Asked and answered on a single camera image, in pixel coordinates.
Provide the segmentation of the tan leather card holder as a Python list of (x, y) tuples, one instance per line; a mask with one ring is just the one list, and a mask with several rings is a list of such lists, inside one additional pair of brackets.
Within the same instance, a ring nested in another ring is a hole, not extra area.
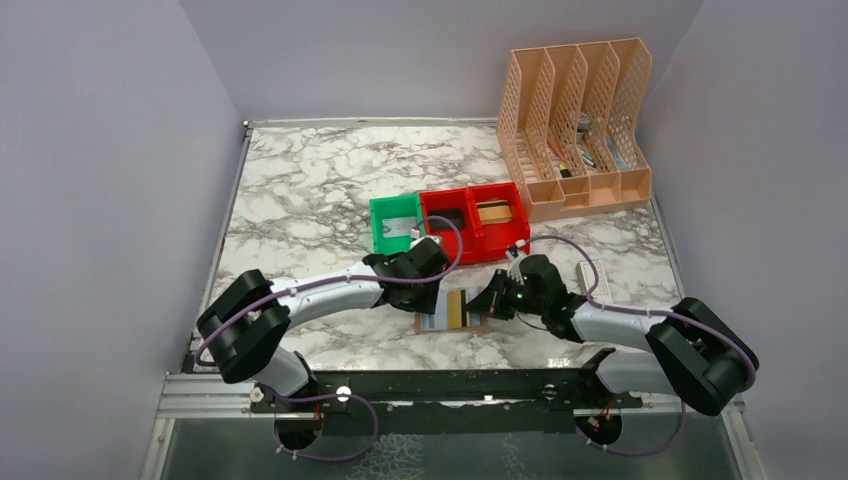
[(440, 290), (433, 314), (415, 314), (415, 332), (426, 334), (486, 330), (487, 318), (472, 314), (467, 309), (468, 302), (480, 291), (480, 287)]

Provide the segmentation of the red plastic bin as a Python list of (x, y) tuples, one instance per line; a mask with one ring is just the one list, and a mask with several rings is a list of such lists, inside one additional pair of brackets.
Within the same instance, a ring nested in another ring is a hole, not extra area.
[[(468, 188), (472, 197), (472, 214), (479, 220), (477, 226), (477, 248), (481, 261), (501, 260), (505, 251), (518, 240), (530, 236), (530, 226), (522, 205), (517, 186), (513, 182), (476, 185)], [(506, 201), (512, 210), (509, 223), (482, 225), (477, 204), (480, 202)]]
[(450, 261), (462, 251), (460, 264), (471, 265), (481, 261), (477, 248), (477, 228), (471, 208), (468, 188), (426, 191), (419, 195), (422, 214), (436, 216), (428, 220), (426, 230), (442, 239), (442, 248)]

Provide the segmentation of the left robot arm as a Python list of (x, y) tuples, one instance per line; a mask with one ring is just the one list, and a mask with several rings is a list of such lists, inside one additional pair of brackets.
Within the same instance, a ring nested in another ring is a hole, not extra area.
[(202, 343), (224, 382), (254, 380), (269, 388), (290, 410), (306, 408), (317, 381), (297, 352), (281, 345), (290, 330), (348, 310), (390, 305), (432, 313), (449, 257), (431, 238), (406, 252), (369, 254), (336, 272), (308, 279), (266, 278), (258, 269), (239, 275), (196, 321)]

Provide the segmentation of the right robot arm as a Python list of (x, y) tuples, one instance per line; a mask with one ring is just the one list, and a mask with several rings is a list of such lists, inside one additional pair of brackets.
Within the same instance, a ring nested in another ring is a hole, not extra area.
[(602, 305), (569, 291), (545, 255), (496, 270), (466, 309), (498, 320), (532, 314), (558, 339), (606, 344), (576, 383), (579, 398), (592, 407), (617, 394), (658, 393), (716, 416), (752, 386), (759, 369), (753, 351), (700, 300), (686, 297), (651, 312)]

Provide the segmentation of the silver card in green bin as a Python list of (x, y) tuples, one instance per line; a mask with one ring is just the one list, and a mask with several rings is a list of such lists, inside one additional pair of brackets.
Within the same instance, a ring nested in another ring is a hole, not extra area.
[(417, 219), (414, 216), (393, 217), (381, 220), (381, 233), (384, 239), (408, 237), (411, 230), (416, 226)]

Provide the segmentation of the black cards stack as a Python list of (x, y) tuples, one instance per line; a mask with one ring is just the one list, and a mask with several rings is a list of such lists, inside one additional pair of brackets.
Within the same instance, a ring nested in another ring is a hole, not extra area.
[(454, 225), (458, 230), (465, 228), (465, 215), (461, 209), (436, 210), (431, 212), (430, 215), (437, 216), (436, 220), (430, 222), (430, 228), (434, 231), (449, 230), (448, 223)]

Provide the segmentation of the gold cards stack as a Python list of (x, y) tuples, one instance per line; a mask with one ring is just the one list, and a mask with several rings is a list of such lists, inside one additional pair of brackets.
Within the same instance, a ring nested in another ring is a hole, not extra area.
[(482, 225), (503, 224), (512, 220), (512, 210), (506, 201), (480, 202), (477, 209)]

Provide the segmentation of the green plastic bin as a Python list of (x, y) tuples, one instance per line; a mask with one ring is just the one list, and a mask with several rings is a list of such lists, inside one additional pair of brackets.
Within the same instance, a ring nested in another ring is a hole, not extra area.
[(422, 219), (419, 196), (373, 198), (369, 201), (369, 211), (372, 251), (384, 255), (406, 252), (412, 242), (411, 230)]

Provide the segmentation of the white small box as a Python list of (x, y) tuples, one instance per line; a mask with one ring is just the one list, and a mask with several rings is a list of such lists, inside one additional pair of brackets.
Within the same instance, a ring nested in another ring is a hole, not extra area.
[(575, 270), (582, 293), (587, 293), (595, 285), (594, 297), (611, 297), (608, 279), (601, 261), (594, 260), (592, 264), (588, 261), (580, 261)]

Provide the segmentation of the peach file organizer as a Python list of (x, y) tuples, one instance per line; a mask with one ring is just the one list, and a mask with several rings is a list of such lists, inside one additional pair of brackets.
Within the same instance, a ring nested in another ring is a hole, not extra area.
[[(652, 170), (635, 136), (652, 55), (638, 38), (515, 49), (510, 53), (496, 136), (532, 223), (643, 208)], [(576, 148), (581, 112), (593, 124), (582, 142), (598, 161), (589, 174)], [(572, 177), (553, 167), (547, 137)], [(607, 147), (610, 138), (628, 170)]]

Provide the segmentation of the items in organizer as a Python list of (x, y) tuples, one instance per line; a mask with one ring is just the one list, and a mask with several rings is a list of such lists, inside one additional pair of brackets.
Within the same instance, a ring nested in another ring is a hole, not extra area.
[[(577, 148), (578, 154), (579, 154), (579, 156), (580, 156), (580, 158), (581, 158), (581, 160), (582, 160), (582, 162), (583, 162), (583, 164), (586, 168), (586, 171), (589, 174), (593, 174), (597, 171), (598, 161), (587, 150), (587, 147), (582, 142), (582, 138), (589, 131), (589, 128), (592, 126), (592, 124), (593, 124), (593, 121), (592, 121), (591, 117), (587, 113), (581, 112), (580, 115), (579, 115), (579, 118), (578, 118), (578, 123), (577, 123), (577, 128), (576, 128), (576, 148)], [(617, 148), (613, 144), (612, 140), (610, 138), (607, 138), (606, 142), (607, 142), (607, 147), (610, 151), (610, 154), (613, 158), (615, 165), (620, 170), (628, 170), (629, 165), (623, 160), (623, 158), (621, 157), (621, 155), (617, 151)], [(556, 143), (556, 140), (554, 139), (552, 134), (549, 134), (548, 137), (547, 137), (547, 145), (548, 145), (549, 151), (552, 154), (552, 157), (554, 158), (553, 167), (560, 174), (560, 177), (561, 178), (572, 177), (570, 167), (568, 166), (568, 164), (566, 162), (565, 153), (558, 146), (558, 144)]]

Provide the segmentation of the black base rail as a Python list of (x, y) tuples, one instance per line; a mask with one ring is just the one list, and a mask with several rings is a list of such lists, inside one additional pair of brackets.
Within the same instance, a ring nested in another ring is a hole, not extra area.
[(572, 433), (574, 417), (640, 408), (629, 393), (610, 394), (582, 368), (517, 370), (323, 371), (321, 401), (279, 400), (258, 385), (250, 411), (285, 432), (318, 428), (327, 436), (380, 434)]

